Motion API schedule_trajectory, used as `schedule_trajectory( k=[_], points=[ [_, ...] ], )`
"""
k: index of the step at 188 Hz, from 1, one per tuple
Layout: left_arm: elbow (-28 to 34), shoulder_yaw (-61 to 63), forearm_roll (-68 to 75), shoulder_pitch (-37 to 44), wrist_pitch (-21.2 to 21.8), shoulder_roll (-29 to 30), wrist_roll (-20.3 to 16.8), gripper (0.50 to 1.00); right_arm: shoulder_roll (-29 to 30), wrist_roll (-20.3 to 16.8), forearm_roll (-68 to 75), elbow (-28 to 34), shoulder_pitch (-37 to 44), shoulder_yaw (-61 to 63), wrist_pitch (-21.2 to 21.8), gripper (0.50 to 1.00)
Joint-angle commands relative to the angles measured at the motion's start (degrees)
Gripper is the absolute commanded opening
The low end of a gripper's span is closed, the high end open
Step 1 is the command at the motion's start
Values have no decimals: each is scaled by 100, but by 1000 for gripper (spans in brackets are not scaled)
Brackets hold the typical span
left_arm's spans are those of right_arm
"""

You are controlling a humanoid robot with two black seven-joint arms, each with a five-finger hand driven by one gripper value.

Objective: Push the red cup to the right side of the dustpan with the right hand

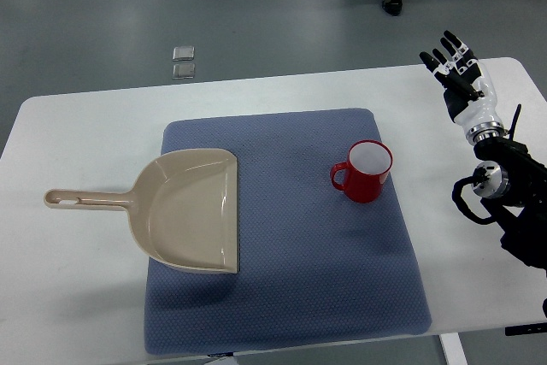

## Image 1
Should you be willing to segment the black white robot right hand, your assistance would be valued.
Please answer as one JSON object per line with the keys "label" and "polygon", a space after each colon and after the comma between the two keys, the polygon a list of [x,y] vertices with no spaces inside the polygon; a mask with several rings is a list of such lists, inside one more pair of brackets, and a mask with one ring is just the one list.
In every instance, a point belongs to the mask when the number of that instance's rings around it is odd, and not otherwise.
{"label": "black white robot right hand", "polygon": [[491,77],[473,51],[454,33],[440,39],[446,50],[421,52],[420,59],[444,88],[444,102],[452,122],[460,126],[466,140],[475,145],[506,134],[496,111],[497,94]]}

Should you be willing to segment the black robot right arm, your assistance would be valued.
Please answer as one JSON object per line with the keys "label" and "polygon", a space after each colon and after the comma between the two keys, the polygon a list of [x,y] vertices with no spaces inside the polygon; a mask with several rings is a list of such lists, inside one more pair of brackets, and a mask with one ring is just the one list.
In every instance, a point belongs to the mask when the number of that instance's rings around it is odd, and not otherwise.
{"label": "black robot right arm", "polygon": [[[511,128],[504,134],[484,130],[473,139],[480,160],[472,175],[458,180],[452,201],[469,220],[479,225],[496,223],[503,230],[501,247],[533,268],[546,269],[546,166],[532,158],[525,144],[514,140],[521,113],[518,105]],[[462,198],[469,185],[489,213],[476,215]]]}

